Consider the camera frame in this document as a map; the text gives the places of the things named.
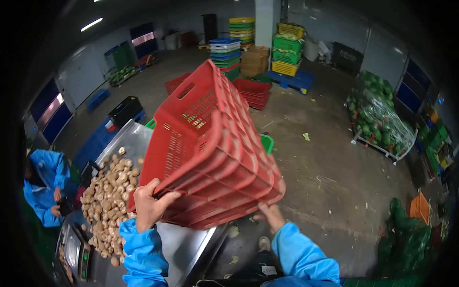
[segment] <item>worker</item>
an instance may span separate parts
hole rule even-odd
[[[136,219],[122,222],[119,234],[124,237],[124,251],[127,257],[124,266],[128,273],[123,280],[128,286],[165,287],[168,276],[168,263],[162,254],[161,238],[155,223],[162,217],[166,208],[180,197],[178,191],[165,194],[157,200],[152,197],[159,184],[154,179],[146,186],[137,188],[134,202]],[[300,233],[294,223],[286,223],[277,205],[268,207],[259,204],[262,214],[256,220],[266,220],[274,234],[272,248],[282,266],[275,266],[270,257],[271,244],[267,237],[259,240],[260,252],[257,259],[228,279],[200,280],[201,287],[230,286],[339,286],[338,263],[327,258],[320,248]]]
[[[24,197],[44,227],[62,224],[59,204],[71,202],[79,183],[70,179],[67,161],[61,152],[27,150]]]

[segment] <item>shoe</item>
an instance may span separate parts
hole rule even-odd
[[[260,247],[260,252],[263,250],[269,251],[271,250],[271,241],[266,236],[262,236],[258,240],[258,246]]]

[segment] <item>stainless steel table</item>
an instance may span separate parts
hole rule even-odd
[[[141,169],[142,166],[138,165],[137,158],[145,156],[152,134],[153,130],[131,119],[100,154],[96,163],[100,163],[106,155],[112,155],[123,146],[126,148],[126,157],[132,160],[135,168]],[[63,226],[73,223],[88,225],[79,210],[68,215]],[[194,230],[163,222],[158,222],[157,227],[162,239],[162,252],[169,262],[169,276],[166,278],[169,287],[180,287],[184,284],[204,250],[210,248],[209,243],[215,242],[224,230],[221,226],[207,230]],[[90,281],[78,281],[77,285],[124,286],[122,276],[126,273],[127,270],[123,265],[114,267],[110,264],[110,258],[103,259],[94,251],[89,274]]]

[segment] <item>pile of mushrooms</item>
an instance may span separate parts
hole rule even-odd
[[[59,260],[60,262],[62,262],[67,278],[69,279],[70,283],[73,284],[72,272],[70,271],[70,267],[68,266],[67,262],[64,260],[64,246],[62,244],[59,244],[58,250],[59,250]]]
[[[125,154],[126,149],[121,147],[118,154],[112,155],[112,162],[105,156],[99,164],[98,175],[92,178],[80,198],[83,216],[91,224],[90,232],[93,234],[89,244],[103,258],[112,257],[113,266],[119,266],[127,256],[123,248],[126,241],[119,235],[118,227],[121,222],[136,217],[134,213],[127,213],[126,205],[129,194],[137,186],[140,172],[132,168],[132,160],[120,158]]]

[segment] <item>blue jacket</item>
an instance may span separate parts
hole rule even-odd
[[[135,219],[120,224],[119,234],[124,237],[127,257],[124,266],[128,273],[123,280],[128,286],[165,287],[169,264],[162,254],[161,238],[156,228],[137,233]],[[327,258],[320,248],[300,233],[293,223],[285,224],[274,236],[274,253],[280,260],[285,277],[263,286],[339,286],[338,263]]]
[[[24,180],[24,197],[44,227],[59,226],[64,218],[51,214],[51,207],[56,205],[54,190],[59,187],[62,198],[73,199],[79,184],[70,180],[70,169],[61,152],[35,150],[29,159],[46,187]]]

